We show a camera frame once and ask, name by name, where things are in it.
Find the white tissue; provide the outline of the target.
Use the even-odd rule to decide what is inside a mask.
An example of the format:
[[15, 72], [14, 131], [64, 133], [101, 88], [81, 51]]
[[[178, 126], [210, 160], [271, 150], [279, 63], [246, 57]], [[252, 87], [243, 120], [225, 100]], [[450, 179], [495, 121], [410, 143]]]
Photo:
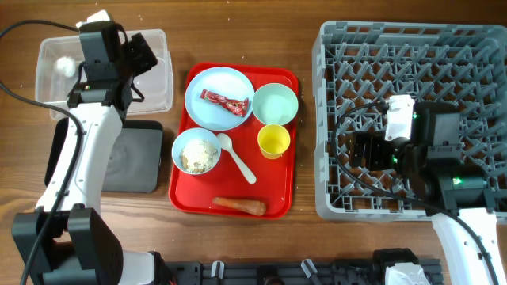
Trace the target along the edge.
[[60, 57], [54, 64], [55, 72], [66, 78], [72, 78], [77, 70], [76, 61], [68, 56]]

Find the yellow plastic cup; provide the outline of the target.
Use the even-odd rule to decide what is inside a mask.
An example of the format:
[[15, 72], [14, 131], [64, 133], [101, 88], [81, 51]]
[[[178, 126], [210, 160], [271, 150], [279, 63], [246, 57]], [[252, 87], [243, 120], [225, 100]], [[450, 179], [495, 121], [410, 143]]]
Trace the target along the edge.
[[257, 134], [257, 143], [265, 158], [277, 159], [290, 146], [288, 130], [279, 124], [265, 125]]

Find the mint green bowl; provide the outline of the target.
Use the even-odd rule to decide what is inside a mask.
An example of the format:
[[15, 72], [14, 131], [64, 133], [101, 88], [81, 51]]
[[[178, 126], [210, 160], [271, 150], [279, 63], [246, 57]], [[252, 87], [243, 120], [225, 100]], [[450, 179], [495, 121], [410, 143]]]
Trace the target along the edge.
[[269, 83], [253, 95], [253, 114], [263, 124], [285, 125], [298, 112], [299, 101], [294, 91], [280, 83]]

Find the light blue bowl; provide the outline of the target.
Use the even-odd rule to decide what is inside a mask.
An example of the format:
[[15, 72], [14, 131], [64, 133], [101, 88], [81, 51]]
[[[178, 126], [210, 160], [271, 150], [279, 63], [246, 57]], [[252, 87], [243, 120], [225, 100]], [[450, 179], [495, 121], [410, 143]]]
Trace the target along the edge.
[[[204, 139], [204, 140], [208, 140], [209, 142], [211, 142], [218, 149], [219, 158], [221, 155], [221, 146], [220, 146], [219, 141], [218, 141], [215, 134], [213, 134], [211, 131], [201, 128], [201, 127], [190, 128], [186, 131], [183, 131], [182, 133], [179, 134], [178, 137], [176, 137], [175, 141], [173, 142], [173, 146], [172, 146], [172, 150], [171, 150], [174, 164], [176, 165], [176, 167], [179, 170], [183, 171], [184, 173], [191, 174], [191, 175], [201, 175], [204, 173], [193, 174], [193, 173], [186, 172], [183, 169], [183, 166], [181, 164], [180, 152], [183, 149], [183, 147], [185, 146], [185, 144], [191, 139]], [[218, 162], [216, 162], [216, 164], [207, 172], [211, 171], [217, 165], [217, 163]]]

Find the red snack wrapper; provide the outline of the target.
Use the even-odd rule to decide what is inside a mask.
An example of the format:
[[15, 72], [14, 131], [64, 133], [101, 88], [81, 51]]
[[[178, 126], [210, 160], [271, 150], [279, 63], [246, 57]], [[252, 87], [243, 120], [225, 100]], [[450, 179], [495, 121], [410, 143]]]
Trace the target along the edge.
[[249, 108], [249, 98], [244, 100], [230, 99], [223, 95], [213, 93], [207, 89], [204, 89], [200, 94], [200, 99], [219, 105], [226, 109], [228, 112], [236, 116], [245, 117]]

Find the rice and peanut leftovers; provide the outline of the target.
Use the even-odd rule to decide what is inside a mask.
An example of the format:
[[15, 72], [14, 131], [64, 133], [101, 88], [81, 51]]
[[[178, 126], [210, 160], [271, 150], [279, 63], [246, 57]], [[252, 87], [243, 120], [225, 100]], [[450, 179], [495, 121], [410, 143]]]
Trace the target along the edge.
[[183, 169], [199, 174], [210, 170], [219, 159], [218, 149], [208, 140], [191, 139], [180, 152]]

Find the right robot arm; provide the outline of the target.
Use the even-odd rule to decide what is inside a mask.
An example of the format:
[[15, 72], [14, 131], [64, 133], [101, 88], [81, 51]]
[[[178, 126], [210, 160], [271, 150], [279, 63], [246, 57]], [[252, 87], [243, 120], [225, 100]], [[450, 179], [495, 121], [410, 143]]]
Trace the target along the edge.
[[440, 240], [454, 284], [504, 284], [494, 194], [484, 169], [461, 161], [461, 115], [452, 104], [410, 97], [364, 104], [387, 117], [383, 131], [354, 131], [349, 164], [394, 170], [423, 207]]

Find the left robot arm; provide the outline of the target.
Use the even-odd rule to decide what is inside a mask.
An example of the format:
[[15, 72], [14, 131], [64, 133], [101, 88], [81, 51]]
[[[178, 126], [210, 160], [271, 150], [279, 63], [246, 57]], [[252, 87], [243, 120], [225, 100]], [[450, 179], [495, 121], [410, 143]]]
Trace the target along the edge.
[[134, 78], [157, 59], [142, 35], [112, 20], [78, 29], [84, 60], [64, 109], [68, 127], [44, 194], [18, 214], [12, 235], [25, 263], [21, 282], [35, 284], [168, 284], [156, 252], [123, 250], [100, 214], [109, 155], [128, 107], [144, 97]]

